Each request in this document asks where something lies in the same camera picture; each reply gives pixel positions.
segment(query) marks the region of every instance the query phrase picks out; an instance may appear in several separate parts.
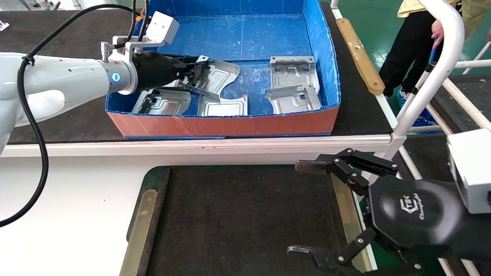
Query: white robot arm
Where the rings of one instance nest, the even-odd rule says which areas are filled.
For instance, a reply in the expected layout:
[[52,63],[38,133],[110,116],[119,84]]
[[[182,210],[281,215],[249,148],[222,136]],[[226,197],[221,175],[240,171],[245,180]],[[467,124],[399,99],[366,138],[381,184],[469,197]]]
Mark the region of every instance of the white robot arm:
[[[171,44],[179,28],[173,18],[159,12],[152,17],[141,42],[133,37],[125,47],[112,50],[102,43],[102,60],[34,56],[34,65],[25,70],[24,87],[37,122],[57,116],[108,93],[131,94],[164,86],[184,77],[188,66],[179,60],[143,47]],[[113,44],[125,36],[115,36]],[[0,53],[0,154],[16,126],[29,124],[17,90],[17,69],[25,54]],[[149,78],[148,71],[158,71]]]

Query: blue led light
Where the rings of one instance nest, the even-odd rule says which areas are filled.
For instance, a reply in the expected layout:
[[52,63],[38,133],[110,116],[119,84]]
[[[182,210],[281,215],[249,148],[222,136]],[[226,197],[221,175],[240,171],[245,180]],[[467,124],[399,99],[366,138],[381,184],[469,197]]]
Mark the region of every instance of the blue led light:
[[118,82],[121,79],[121,76],[118,73],[113,73],[111,78],[113,81]]

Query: wooden strip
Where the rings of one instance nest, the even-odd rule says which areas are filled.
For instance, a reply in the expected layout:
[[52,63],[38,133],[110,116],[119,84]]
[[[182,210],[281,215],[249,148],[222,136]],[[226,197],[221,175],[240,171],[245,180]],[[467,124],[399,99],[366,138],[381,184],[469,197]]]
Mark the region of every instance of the wooden strip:
[[[334,175],[332,176],[332,183],[339,204],[339,212],[341,213],[346,241],[350,243],[362,232],[353,194],[351,189]],[[373,270],[366,248],[353,258],[352,264],[361,272]]]
[[141,196],[123,266],[119,273],[120,276],[146,275],[160,212],[164,205],[169,176],[170,167],[164,167],[158,187],[159,191],[148,190]]
[[341,35],[343,36],[348,49],[350,49],[356,68],[365,82],[368,91],[374,95],[382,95],[385,85],[375,69],[375,66],[373,66],[372,61],[350,21],[346,18],[340,18],[336,20],[336,24],[341,31]]
[[119,276],[136,276],[138,273],[156,198],[156,190],[143,193]]

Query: green floor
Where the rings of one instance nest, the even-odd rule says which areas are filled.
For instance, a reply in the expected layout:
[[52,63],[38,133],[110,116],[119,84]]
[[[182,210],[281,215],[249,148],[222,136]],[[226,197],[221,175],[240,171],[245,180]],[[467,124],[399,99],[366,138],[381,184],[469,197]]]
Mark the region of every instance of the green floor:
[[[401,2],[402,0],[339,0],[338,7],[341,14],[352,23],[377,70],[385,61],[385,57],[392,47],[392,42],[404,21],[404,19],[397,18],[397,11]],[[476,57],[487,42],[490,26],[491,16],[488,15],[473,37],[465,43],[460,60],[472,60]],[[490,58],[491,51],[482,57],[482,59]],[[463,71],[463,69],[454,70],[452,74],[461,74]],[[491,69],[477,68],[471,71],[471,74],[478,73],[491,73]],[[399,106],[396,97],[391,97],[389,103],[397,113]],[[387,253],[377,245],[373,246],[373,250],[379,269],[400,263],[398,257]],[[436,259],[422,260],[422,264],[425,267],[423,274],[425,276],[445,275]]]

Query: yellow shirt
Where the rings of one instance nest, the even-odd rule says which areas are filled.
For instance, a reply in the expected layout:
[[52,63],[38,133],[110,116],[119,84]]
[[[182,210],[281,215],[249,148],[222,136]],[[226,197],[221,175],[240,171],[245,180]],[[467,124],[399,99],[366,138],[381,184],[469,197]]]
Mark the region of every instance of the yellow shirt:
[[[446,0],[455,6],[459,0]],[[462,0],[462,20],[465,26],[465,40],[468,40],[482,23],[491,7],[491,0]],[[418,0],[404,0],[397,12],[397,17],[407,17],[412,12],[426,10]]]
[[[455,4],[459,0],[446,0],[450,5],[455,7]],[[407,17],[410,13],[412,12],[417,12],[417,11],[424,11],[426,10],[423,5],[419,3],[418,0],[404,0],[401,4],[401,7],[399,8],[399,11],[397,12],[397,17]]]

